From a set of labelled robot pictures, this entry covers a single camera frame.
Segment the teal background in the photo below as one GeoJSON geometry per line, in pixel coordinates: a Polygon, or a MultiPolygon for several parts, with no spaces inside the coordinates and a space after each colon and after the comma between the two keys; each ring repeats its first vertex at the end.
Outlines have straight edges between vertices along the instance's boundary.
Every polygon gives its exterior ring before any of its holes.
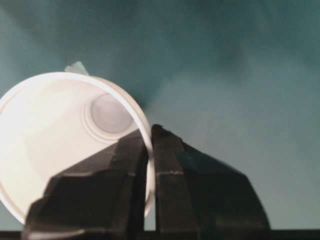
{"type": "Polygon", "coordinates": [[[318,0],[0,0],[0,95],[82,61],[246,173],[274,229],[320,228],[319,44],[318,0]]]}

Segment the white plastic cup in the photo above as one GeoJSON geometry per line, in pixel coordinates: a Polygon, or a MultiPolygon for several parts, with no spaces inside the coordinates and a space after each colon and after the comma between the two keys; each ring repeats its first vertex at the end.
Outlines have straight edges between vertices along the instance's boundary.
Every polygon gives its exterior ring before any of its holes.
{"type": "Polygon", "coordinates": [[[145,215],[155,192],[151,128],[136,101],[99,77],[28,78],[0,99],[0,200],[24,224],[49,179],[139,129],[149,162],[145,215]]]}

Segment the teal wall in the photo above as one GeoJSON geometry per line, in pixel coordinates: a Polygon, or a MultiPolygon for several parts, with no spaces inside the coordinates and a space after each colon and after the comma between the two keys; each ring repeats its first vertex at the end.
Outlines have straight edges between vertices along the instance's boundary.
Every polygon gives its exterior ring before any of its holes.
{"type": "Polygon", "coordinates": [[[246,173],[273,228],[320,228],[320,1],[0,1],[0,95],[75,61],[246,173]]]}

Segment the plastic cup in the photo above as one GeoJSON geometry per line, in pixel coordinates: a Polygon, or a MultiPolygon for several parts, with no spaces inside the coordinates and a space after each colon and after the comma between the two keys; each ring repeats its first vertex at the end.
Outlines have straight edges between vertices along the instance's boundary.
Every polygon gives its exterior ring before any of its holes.
{"type": "Polygon", "coordinates": [[[116,84],[69,72],[28,78],[0,99],[0,200],[21,222],[49,179],[136,129],[147,166],[147,215],[155,192],[150,125],[116,84]]]}

